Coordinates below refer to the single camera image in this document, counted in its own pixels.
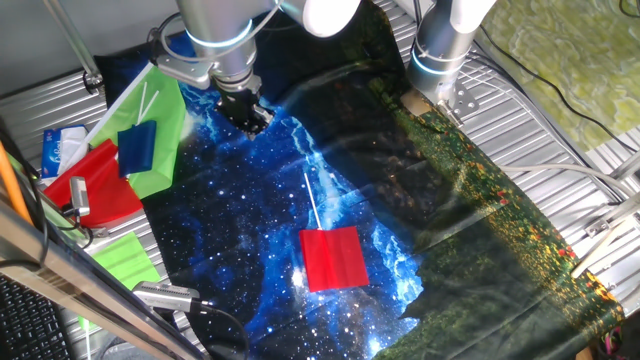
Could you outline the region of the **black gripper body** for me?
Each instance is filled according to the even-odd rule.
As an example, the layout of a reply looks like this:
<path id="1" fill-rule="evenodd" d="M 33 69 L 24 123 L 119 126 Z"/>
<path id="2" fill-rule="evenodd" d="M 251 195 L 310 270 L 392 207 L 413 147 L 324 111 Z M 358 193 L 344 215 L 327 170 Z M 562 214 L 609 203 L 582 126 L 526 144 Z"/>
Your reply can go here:
<path id="1" fill-rule="evenodd" d="M 259 125 L 255 106 L 259 102 L 261 85 L 259 77 L 247 77 L 234 83 L 218 80 L 220 99 L 216 110 L 234 125 Z"/>

